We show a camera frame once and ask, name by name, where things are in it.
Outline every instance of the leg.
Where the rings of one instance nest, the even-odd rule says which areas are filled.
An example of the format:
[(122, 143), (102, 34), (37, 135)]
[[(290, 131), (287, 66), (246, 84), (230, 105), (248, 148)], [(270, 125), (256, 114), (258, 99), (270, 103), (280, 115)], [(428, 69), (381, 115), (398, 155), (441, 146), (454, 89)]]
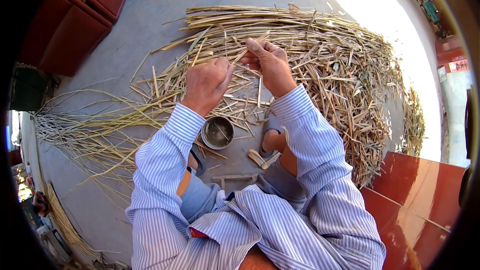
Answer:
[(263, 150), (278, 150), (282, 155), (265, 173), (258, 175), (257, 185), (263, 192), (285, 199), (298, 211), (303, 207), (306, 198), (302, 186), (297, 181), (297, 158), (286, 144), (285, 133), (279, 134), (273, 129), (266, 131), (262, 143)]
[(180, 211), (188, 223), (193, 223), (206, 213), (209, 213), (217, 199), (220, 186), (216, 183), (205, 184), (196, 176), (197, 161), (189, 154), (187, 166), (191, 173), (185, 170), (182, 180), (177, 188), (177, 195), (182, 201)]

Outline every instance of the striped shirt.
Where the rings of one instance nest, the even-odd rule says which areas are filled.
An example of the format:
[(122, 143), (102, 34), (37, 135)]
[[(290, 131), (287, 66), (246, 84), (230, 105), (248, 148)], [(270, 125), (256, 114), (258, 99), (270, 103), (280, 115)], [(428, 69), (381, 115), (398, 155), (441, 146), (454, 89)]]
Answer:
[[(300, 211), (255, 185), (189, 225), (177, 187), (205, 119), (177, 104), (165, 126), (135, 156), (138, 170), (126, 214), (133, 224), (134, 269), (237, 269), (255, 244), (279, 269), (380, 269), (386, 256), (375, 220), (351, 181), (338, 132), (300, 85), (272, 106), (297, 157), (305, 190)], [(192, 237), (190, 227), (208, 237)]]

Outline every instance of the gray shorts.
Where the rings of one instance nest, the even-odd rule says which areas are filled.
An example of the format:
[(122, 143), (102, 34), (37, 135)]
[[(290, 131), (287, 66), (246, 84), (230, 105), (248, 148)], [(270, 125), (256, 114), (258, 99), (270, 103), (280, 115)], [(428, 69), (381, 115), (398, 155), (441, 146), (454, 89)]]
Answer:
[[(264, 193), (285, 199), (298, 211), (305, 203), (305, 193), (297, 178), (288, 172), (279, 160), (271, 164), (264, 173), (258, 174), (256, 184)], [(195, 174), (196, 171), (192, 170), (188, 187), (180, 197), (182, 200), (180, 211), (189, 224), (212, 211), (217, 192), (220, 190), (218, 184), (204, 183)], [(235, 191), (232, 191), (226, 195), (226, 200), (234, 197)]]

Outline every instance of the shirt cuff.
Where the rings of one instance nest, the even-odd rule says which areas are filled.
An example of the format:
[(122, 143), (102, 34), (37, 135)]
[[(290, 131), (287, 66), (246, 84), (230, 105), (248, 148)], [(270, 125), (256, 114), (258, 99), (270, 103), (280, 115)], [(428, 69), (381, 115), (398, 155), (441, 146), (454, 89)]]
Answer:
[(312, 109), (315, 109), (315, 105), (303, 85), (297, 86), (272, 104), (272, 111), (281, 124), (298, 119)]
[(177, 103), (163, 128), (177, 138), (193, 143), (204, 123), (204, 117)]

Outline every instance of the hand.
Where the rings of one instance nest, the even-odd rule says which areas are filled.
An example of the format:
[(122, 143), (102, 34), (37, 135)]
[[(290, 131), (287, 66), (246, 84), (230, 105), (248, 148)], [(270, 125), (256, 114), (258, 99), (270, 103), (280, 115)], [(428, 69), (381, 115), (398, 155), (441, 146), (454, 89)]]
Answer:
[(180, 103), (205, 117), (222, 99), (235, 68), (224, 56), (193, 66), (187, 71), (187, 93)]
[(270, 42), (247, 39), (248, 52), (240, 60), (263, 75), (263, 84), (275, 97), (282, 97), (297, 87), (292, 78), (287, 53)]

